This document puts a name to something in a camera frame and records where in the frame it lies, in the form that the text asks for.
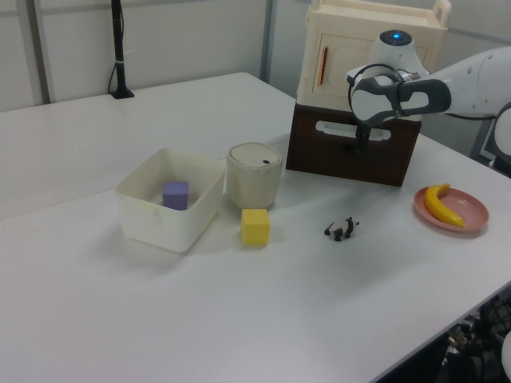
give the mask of toy panda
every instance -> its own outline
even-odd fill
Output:
[[[360,222],[354,222],[353,218],[350,217],[340,222],[332,222],[330,226],[325,229],[324,233],[325,235],[334,233],[334,240],[340,242],[343,235],[344,238],[350,238],[355,226],[359,224]]]

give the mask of black stand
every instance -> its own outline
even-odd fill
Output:
[[[121,0],[112,0],[112,20],[113,44],[115,45],[115,66],[117,71],[117,90],[111,94],[113,98],[117,100],[135,97],[133,92],[126,87],[125,56],[122,49],[124,26],[121,19]]]

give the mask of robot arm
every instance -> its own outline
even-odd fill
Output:
[[[362,79],[356,78],[362,77],[362,71],[358,76],[348,73],[354,89],[351,108],[362,125],[370,128],[397,117],[427,113],[489,114],[498,117],[497,146],[511,155],[511,47],[479,53],[429,74],[418,64],[411,36],[394,30],[375,42],[370,64],[375,67],[370,65],[372,72]]]

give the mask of beige cabinet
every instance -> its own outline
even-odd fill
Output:
[[[435,70],[450,19],[450,2],[433,10],[356,0],[314,0],[307,13],[307,40],[297,102],[349,110],[346,74],[365,65],[370,48],[386,30],[405,30],[414,38],[423,65]]]

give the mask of brown wooden box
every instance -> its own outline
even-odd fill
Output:
[[[356,139],[332,136],[316,129],[318,121],[356,125],[352,113],[295,105],[286,168],[401,186],[415,147],[421,123],[391,120],[378,126],[390,131],[388,140],[369,141],[366,149],[354,150]]]

